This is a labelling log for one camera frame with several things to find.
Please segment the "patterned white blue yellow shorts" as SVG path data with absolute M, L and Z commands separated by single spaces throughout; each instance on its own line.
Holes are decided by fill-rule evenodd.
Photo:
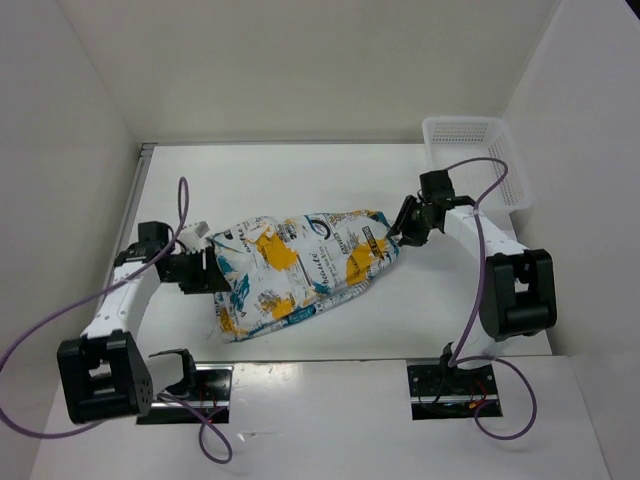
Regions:
M 230 286 L 214 296 L 226 343 L 304 322 L 361 295 L 400 253 L 380 211 L 259 216 L 208 237 Z

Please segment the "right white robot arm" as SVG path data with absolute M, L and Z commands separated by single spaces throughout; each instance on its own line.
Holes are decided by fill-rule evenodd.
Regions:
M 554 267 L 545 249 L 510 238 L 474 200 L 455 193 L 446 170 L 420 176 L 421 193 L 405 198 L 388 236 L 401 246 L 421 247 L 438 231 L 457 241 L 478 263 L 476 296 L 461 336 L 444 347 L 440 385 L 460 393 L 478 369 L 500 356 L 516 337 L 533 337 L 557 322 Z

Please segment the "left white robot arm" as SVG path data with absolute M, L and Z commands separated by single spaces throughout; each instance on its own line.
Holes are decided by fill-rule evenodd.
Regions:
M 136 242 L 115 258 L 113 282 L 81 335 L 57 351 L 67 412 L 76 425 L 145 416 L 157 396 L 185 400 L 200 376 L 186 348 L 140 352 L 136 338 L 151 298 L 163 283 L 186 295 L 230 289 L 206 236 L 206 222 L 174 232 L 163 222 L 138 225 Z

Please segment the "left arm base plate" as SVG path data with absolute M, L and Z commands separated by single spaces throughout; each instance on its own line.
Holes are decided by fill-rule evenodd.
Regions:
M 213 423 L 227 424 L 230 414 L 233 367 L 224 364 L 196 363 L 194 380 L 186 385 L 168 387 L 166 393 L 185 401 Z M 155 400 L 148 415 L 137 425 L 198 424 L 199 420 L 180 403 Z

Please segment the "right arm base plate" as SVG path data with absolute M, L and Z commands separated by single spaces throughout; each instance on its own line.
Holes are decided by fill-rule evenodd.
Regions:
M 406 365 L 413 420 L 501 417 L 497 384 L 491 366 L 449 372 L 435 360 Z

